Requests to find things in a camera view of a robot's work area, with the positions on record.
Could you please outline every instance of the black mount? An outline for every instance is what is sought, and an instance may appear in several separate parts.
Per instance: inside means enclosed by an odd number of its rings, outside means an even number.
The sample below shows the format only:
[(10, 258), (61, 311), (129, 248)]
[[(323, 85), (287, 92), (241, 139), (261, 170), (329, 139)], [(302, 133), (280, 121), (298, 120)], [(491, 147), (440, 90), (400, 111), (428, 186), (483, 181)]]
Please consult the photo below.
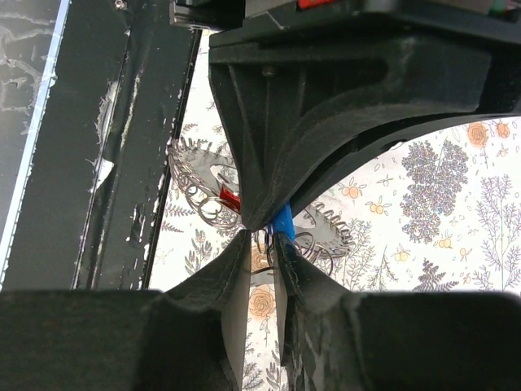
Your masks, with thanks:
[[(282, 6), (210, 39), (248, 229), (287, 201), (296, 215), (398, 142), (521, 113), (519, 23), (423, 2), (356, 14), (351, 3)], [(458, 33), (456, 15), (465, 16)]]

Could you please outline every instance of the purple flower cluster illustration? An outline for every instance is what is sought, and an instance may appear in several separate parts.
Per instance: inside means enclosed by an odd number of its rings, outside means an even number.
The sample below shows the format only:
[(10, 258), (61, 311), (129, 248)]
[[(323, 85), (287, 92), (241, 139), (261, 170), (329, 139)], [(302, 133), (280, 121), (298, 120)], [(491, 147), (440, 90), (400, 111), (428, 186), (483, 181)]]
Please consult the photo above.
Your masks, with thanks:
[(440, 215), (454, 211), (456, 196), (467, 183), (468, 156), (461, 147), (445, 140), (440, 153), (428, 141), (409, 145), (409, 155), (402, 160), (407, 177), (413, 183), (400, 206), (409, 222), (402, 230), (415, 243), (428, 244), (440, 233)]

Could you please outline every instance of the black plastic frame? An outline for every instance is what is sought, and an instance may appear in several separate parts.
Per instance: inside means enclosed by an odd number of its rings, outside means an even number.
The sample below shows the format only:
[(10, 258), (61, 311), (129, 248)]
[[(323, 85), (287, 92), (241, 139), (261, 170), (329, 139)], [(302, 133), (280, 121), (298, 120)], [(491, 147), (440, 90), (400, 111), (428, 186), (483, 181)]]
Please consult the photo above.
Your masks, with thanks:
[[(169, 25), (169, 2), (126, 4), (69, 6), (3, 290), (147, 285), (168, 191), (165, 148), (182, 122), (200, 33)], [(96, 124), (113, 82), (101, 140)], [(93, 194), (100, 157), (114, 167)]]

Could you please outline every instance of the leaf illustration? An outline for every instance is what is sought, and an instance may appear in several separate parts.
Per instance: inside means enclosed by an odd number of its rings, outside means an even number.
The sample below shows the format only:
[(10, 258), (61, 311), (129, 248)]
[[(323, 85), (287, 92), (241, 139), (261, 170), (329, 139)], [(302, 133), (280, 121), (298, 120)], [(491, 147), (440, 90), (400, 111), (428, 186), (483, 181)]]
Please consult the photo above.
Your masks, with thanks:
[(420, 284), (413, 288), (413, 292), (448, 292), (459, 283), (457, 281), (449, 281), (442, 283), (445, 277), (444, 273), (438, 273), (438, 266), (434, 266), (426, 258), (423, 260), (423, 274), (418, 277)]
[(456, 196), (467, 183), (468, 157), (458, 145), (445, 140), (440, 154), (429, 142), (409, 145), (409, 155), (402, 160), (407, 177), (413, 183), (400, 206), (409, 217), (402, 230), (415, 243), (430, 243), (440, 233), (440, 216), (450, 215)]
[(194, 215), (195, 211), (192, 209), (186, 209), (179, 205), (167, 204), (164, 207), (165, 217), (186, 217)]
[(204, 231), (195, 230), (195, 239), (191, 240), (193, 250), (185, 257), (185, 270), (189, 275), (198, 272), (212, 256), (212, 244), (206, 240)]
[(190, 124), (183, 125), (182, 129), (183, 129), (183, 131), (187, 132), (187, 131), (192, 130), (192, 129), (196, 128), (196, 127), (197, 127), (197, 124), (190, 123)]
[(166, 222), (165, 220), (163, 220), (161, 222), (161, 230), (166, 231), (166, 232), (178, 232), (178, 233), (184, 232), (184, 231), (176, 228), (172, 223)]
[(344, 262), (336, 263), (335, 274), (343, 270), (342, 284), (349, 290), (362, 290), (361, 279), (374, 258), (374, 246), (370, 245), (371, 224), (353, 219), (345, 228), (351, 232), (353, 246)]
[(473, 280), (482, 290), (492, 287), (490, 274), (498, 273), (501, 290), (515, 288), (521, 282), (521, 251), (514, 245), (521, 233), (521, 205), (509, 204), (512, 184), (508, 175), (481, 179), (481, 199), (477, 202), (478, 221), (487, 232), (481, 250), (487, 266), (475, 272)]

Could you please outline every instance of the red label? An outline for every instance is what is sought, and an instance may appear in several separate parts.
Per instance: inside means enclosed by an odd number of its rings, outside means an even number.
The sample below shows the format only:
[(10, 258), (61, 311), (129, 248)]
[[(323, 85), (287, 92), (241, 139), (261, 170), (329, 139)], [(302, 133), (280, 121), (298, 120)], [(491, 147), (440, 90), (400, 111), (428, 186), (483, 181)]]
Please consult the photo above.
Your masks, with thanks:
[(223, 204), (225, 204), (228, 208), (239, 214), (241, 213), (241, 200), (239, 196), (235, 195), (230, 189), (227, 189), (224, 186), (221, 187), (221, 194), (219, 195), (219, 198), (224, 201)]
[(306, 8), (321, 6), (322, 4), (335, 1), (336, 0), (299, 0), (299, 7), (300, 9), (304, 10)]

